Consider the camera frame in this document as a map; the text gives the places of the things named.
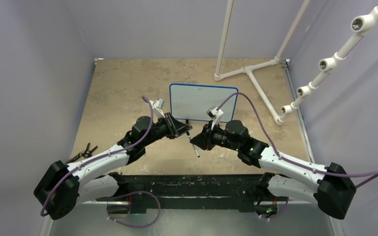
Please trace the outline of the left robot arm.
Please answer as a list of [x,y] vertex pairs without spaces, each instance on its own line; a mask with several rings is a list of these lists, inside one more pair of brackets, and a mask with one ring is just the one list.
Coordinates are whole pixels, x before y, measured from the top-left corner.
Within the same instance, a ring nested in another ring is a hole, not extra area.
[[83,202],[99,198],[123,200],[127,195],[125,181],[112,170],[138,160],[146,153],[146,146],[164,137],[178,138],[190,130],[191,125],[176,120],[170,113],[157,122],[142,116],[108,150],[67,165],[62,161],[52,163],[33,191],[42,204],[40,215],[58,220]]

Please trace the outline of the blue framed whiteboard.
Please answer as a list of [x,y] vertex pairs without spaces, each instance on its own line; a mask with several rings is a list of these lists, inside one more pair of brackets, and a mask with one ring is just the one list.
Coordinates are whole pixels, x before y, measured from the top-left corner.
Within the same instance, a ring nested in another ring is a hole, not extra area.
[[228,86],[172,83],[169,86],[170,111],[176,119],[209,121],[207,111],[238,91]]

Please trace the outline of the white marker pen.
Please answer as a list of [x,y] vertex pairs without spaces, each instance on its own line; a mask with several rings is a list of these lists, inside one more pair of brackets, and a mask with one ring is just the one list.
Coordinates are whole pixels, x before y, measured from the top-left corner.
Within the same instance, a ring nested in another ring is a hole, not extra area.
[[[190,133],[189,133],[189,132],[186,132],[186,135],[187,135],[189,141],[191,141],[191,135],[190,135]],[[194,144],[192,144],[191,142],[190,142],[190,144],[191,144],[191,146],[192,146],[192,148],[193,148],[193,150],[194,150],[194,152],[195,152],[195,155],[199,158],[199,157],[200,157],[200,153],[199,153],[199,151],[197,150],[197,148],[195,147]]]

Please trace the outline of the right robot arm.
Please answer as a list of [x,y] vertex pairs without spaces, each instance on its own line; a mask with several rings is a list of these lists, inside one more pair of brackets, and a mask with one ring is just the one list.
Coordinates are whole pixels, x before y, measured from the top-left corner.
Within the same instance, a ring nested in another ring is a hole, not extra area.
[[239,120],[228,122],[225,128],[209,122],[190,143],[202,150],[215,146],[234,150],[243,163],[276,171],[276,175],[257,186],[257,195],[263,200],[273,196],[294,198],[316,204],[333,218],[345,219],[357,190],[341,165],[332,162],[325,166],[277,153],[267,143],[253,138]]

